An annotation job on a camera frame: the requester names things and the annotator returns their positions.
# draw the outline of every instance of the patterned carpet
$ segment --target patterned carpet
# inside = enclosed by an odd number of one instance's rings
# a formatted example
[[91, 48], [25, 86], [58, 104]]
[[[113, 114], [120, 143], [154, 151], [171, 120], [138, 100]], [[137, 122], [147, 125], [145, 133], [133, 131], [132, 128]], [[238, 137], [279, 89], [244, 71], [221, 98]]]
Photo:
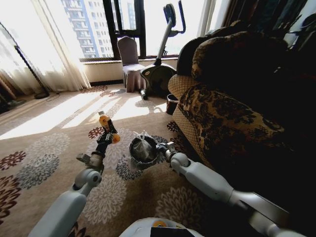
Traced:
[[108, 147], [102, 182], [91, 191], [70, 236], [117, 237], [146, 217], [168, 218], [206, 236], [228, 233], [230, 228], [210, 223], [227, 224], [234, 214], [172, 172], [167, 162], [144, 171], [129, 169], [133, 131], [146, 130], [159, 142], [174, 141], [178, 150], [196, 156], [165, 109], [165, 100], [143, 101], [119, 84], [31, 100], [1, 115], [0, 236], [27, 236], [72, 185], [84, 168], [76, 155], [90, 154], [102, 133], [100, 110], [111, 116], [121, 141]]

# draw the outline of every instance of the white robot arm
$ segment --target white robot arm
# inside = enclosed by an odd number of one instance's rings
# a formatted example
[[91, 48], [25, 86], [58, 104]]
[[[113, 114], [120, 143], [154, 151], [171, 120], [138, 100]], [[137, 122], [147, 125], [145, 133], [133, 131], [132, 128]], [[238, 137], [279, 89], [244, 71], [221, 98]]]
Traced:
[[165, 156], [171, 167], [213, 200], [251, 210], [250, 225], [259, 233], [270, 237], [302, 237], [303, 235], [285, 229], [289, 213], [256, 193], [234, 190], [226, 179], [206, 167], [190, 160], [185, 154], [177, 153], [173, 142], [166, 144]]

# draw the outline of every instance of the sofa armrest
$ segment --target sofa armrest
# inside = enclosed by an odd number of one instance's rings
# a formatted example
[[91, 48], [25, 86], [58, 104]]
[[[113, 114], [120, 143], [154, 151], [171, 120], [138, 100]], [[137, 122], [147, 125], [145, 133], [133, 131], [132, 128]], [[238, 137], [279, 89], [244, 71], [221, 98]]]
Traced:
[[191, 76], [174, 75], [168, 84], [169, 91], [180, 100], [181, 96], [192, 86], [200, 82], [194, 80]]

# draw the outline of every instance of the curtain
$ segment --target curtain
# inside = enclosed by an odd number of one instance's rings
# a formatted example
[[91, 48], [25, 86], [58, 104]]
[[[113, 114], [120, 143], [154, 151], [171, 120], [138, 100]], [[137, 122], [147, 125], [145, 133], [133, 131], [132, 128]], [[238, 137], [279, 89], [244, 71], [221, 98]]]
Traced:
[[[82, 50], [60, 0], [6, 1], [5, 7], [0, 6], [0, 21], [49, 89], [76, 91], [90, 87], [79, 61]], [[1, 44], [5, 46], [0, 54], [6, 51], [11, 65], [1, 66], [9, 82], [25, 94], [37, 93], [39, 85], [14, 51], [14, 44], [8, 37], [6, 41], [1, 38]]]

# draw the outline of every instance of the building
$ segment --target building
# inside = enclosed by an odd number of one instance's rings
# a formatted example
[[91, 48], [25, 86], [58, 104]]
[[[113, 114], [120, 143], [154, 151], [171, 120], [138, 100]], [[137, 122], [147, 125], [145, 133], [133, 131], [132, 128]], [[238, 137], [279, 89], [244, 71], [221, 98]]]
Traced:
[[62, 0], [62, 4], [77, 35], [84, 57], [113, 57], [103, 1]]

